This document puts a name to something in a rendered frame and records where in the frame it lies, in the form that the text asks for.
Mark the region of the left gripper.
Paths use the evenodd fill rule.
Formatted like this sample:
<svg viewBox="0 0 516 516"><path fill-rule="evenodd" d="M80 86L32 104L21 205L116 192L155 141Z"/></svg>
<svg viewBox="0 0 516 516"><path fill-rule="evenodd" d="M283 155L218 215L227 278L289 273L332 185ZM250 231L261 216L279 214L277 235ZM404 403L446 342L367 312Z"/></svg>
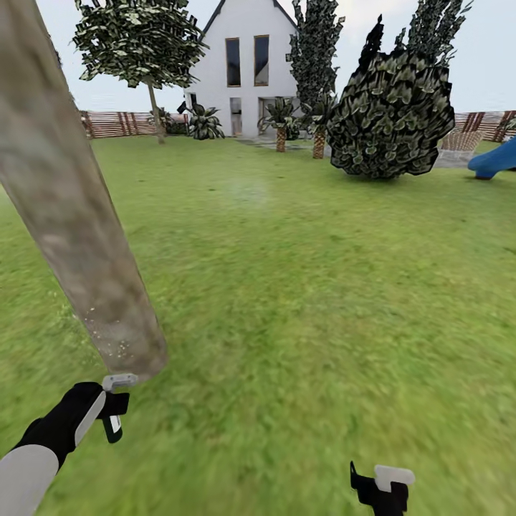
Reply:
<svg viewBox="0 0 516 516"><path fill-rule="evenodd" d="M129 393L106 393L106 396L109 396L110 406L106 411L103 411L100 419L127 413Z"/></svg>

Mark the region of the pesticide atomizer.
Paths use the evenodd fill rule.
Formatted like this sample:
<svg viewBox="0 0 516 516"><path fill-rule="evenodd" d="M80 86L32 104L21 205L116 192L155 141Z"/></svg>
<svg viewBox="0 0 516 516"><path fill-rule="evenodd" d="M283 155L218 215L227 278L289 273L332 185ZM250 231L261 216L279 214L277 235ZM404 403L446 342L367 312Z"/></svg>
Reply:
<svg viewBox="0 0 516 516"><path fill-rule="evenodd" d="M119 441L123 435L121 428L120 415L108 416L102 420L107 434L107 440L110 444L114 444Z"/></svg>

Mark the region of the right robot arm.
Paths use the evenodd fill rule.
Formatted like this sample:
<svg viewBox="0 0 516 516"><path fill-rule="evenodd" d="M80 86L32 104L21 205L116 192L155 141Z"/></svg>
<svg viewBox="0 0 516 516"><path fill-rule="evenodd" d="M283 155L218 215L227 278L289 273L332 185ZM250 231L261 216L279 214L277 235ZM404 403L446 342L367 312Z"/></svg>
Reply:
<svg viewBox="0 0 516 516"><path fill-rule="evenodd" d="M375 516L403 516L406 511L406 486L415 482L410 469L375 465L376 478L350 473L350 486L358 490L362 504L372 505Z"/></svg>

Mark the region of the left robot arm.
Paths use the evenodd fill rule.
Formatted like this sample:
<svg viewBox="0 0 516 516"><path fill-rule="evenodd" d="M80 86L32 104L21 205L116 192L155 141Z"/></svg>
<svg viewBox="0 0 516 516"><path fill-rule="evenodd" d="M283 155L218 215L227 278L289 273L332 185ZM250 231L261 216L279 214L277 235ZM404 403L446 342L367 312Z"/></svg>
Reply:
<svg viewBox="0 0 516 516"><path fill-rule="evenodd" d="M0 460L0 516L33 516L70 451L94 419L127 413L129 393L115 388L138 385L132 373L112 373L98 382L79 382L45 418L25 429L16 447Z"/></svg>

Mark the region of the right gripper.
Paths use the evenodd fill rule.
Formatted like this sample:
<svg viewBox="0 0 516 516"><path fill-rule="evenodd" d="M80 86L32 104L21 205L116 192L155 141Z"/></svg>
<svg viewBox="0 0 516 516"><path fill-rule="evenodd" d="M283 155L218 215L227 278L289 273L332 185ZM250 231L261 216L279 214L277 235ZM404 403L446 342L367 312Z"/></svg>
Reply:
<svg viewBox="0 0 516 516"><path fill-rule="evenodd" d="M406 486L400 482L391 482L392 492L383 492L376 485L375 478L362 477L353 470L350 473L350 486L358 490L360 503L372 505L375 516L378 516L379 511L384 507L395 508L400 513L406 511Z"/></svg>

